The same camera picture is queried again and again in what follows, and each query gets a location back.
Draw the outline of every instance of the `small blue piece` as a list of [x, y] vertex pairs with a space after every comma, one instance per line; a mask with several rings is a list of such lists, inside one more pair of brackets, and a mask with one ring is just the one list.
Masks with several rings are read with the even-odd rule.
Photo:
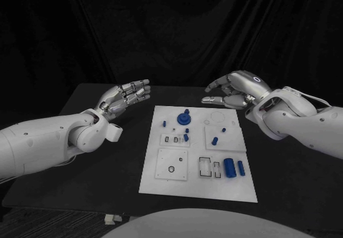
[[239, 168], [241, 176], [245, 176], [245, 167], [244, 167], [244, 162], [242, 161], [238, 161], [238, 168]]
[[216, 145], [216, 142], [218, 142], [218, 137], [213, 138], [212, 145]]
[[228, 158], [223, 160], [225, 173], [228, 178], [236, 177], [236, 169], [234, 164], [234, 159]]
[[189, 123], [190, 123], [190, 115], [186, 114], [186, 113], [182, 113], [182, 114], [177, 116], [177, 122], [179, 122], [179, 124], [182, 124], [182, 125], [189, 125]]
[[187, 141], [189, 140], [187, 134], [183, 134], [183, 137], [185, 137], [185, 141]]

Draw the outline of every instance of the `robotic hand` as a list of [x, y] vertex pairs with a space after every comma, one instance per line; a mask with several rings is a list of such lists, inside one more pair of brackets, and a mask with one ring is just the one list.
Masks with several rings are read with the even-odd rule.
[[[260, 125], [274, 140], [291, 135], [309, 148], [343, 159], [343, 108], [290, 87], [272, 91], [267, 83], [244, 70], [216, 79], [205, 91], [218, 86], [228, 96], [205, 97], [202, 103], [236, 110], [251, 104], [247, 119]], [[317, 109], [304, 96], [326, 107]]]
[[92, 152], [105, 139], [117, 142], [123, 128], [110, 121], [130, 105], [150, 98], [147, 84], [146, 79], [114, 86], [95, 109], [79, 114], [25, 121], [0, 130], [0, 178], [65, 165], [78, 154]]

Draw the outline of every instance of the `black table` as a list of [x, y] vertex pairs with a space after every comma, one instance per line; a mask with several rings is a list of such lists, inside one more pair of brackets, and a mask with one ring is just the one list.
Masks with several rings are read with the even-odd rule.
[[[61, 115], [94, 108], [111, 84], [81, 84]], [[66, 166], [20, 177], [3, 200], [6, 207], [91, 211], [143, 216], [176, 208], [239, 212], [297, 229], [343, 227], [343, 160], [304, 147], [294, 138], [275, 141], [238, 111], [258, 203], [140, 194], [154, 105], [216, 107], [200, 103], [198, 87], [153, 86], [151, 99], [131, 106], [114, 123], [120, 141], [105, 140]]]

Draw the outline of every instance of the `gray floor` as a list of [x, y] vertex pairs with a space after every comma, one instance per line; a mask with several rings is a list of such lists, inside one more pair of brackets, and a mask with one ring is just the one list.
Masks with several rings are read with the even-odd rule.
[[0, 238], [100, 238], [115, 225], [104, 224], [104, 214], [12, 209], [0, 223]]

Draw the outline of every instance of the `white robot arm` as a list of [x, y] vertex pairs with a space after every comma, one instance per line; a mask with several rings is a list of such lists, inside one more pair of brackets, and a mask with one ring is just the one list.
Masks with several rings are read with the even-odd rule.
[[150, 98], [147, 84], [146, 79], [114, 86], [95, 109], [79, 114], [30, 120], [0, 130], [0, 178], [64, 165], [75, 155], [92, 152], [105, 139], [117, 142], [123, 128], [110, 121]]
[[[205, 91], [219, 85], [228, 96], [205, 97], [202, 103], [232, 109], [244, 109], [252, 104], [245, 112], [247, 119], [258, 124], [270, 138], [281, 140], [291, 135], [304, 146], [343, 159], [343, 108], [290, 87], [272, 91], [267, 83], [244, 70], [216, 79]], [[304, 96], [326, 107], [316, 109]]]

